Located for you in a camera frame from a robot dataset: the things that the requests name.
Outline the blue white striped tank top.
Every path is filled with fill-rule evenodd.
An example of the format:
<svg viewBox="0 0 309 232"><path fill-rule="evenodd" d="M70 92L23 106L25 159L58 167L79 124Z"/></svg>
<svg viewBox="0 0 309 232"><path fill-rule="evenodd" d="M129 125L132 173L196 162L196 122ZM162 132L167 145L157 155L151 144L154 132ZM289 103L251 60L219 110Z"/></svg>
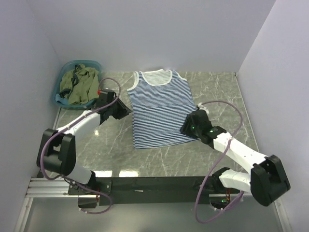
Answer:
<svg viewBox="0 0 309 232"><path fill-rule="evenodd" d="M135 72L127 91L132 107L133 145L158 148L193 141L180 130L196 105L190 86L173 70Z"/></svg>

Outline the olive green tank top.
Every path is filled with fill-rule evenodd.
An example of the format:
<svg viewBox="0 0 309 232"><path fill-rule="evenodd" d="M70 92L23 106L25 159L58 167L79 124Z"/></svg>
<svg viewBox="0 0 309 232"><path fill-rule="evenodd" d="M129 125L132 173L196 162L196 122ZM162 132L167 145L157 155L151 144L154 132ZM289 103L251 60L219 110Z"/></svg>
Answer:
<svg viewBox="0 0 309 232"><path fill-rule="evenodd" d="M85 105L98 98L99 71L82 63L63 74L59 93L62 104Z"/></svg>

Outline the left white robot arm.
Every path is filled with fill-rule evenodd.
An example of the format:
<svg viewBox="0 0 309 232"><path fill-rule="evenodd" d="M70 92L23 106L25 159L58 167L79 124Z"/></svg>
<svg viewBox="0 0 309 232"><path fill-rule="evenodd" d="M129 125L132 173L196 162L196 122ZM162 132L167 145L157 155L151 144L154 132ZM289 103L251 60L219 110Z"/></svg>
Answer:
<svg viewBox="0 0 309 232"><path fill-rule="evenodd" d="M43 132L37 156L37 166L43 174L48 170L77 182L85 194L98 190L98 185L95 173L77 164L76 142L109 117L122 119L131 113L114 91L100 90L98 93L93 109L83 111L66 126Z"/></svg>

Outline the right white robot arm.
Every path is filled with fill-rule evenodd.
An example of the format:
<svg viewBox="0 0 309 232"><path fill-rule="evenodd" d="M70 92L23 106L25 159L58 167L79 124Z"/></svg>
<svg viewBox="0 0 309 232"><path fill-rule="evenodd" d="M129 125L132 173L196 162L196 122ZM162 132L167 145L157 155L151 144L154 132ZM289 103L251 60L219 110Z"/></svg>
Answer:
<svg viewBox="0 0 309 232"><path fill-rule="evenodd" d="M259 153L235 139L220 126L213 126L204 110L187 115L181 133L212 149L225 153L245 171L236 172L221 168L207 178L204 189L222 193L226 189L237 189L250 193L262 206L269 206L290 190L291 185L282 161L275 155Z"/></svg>

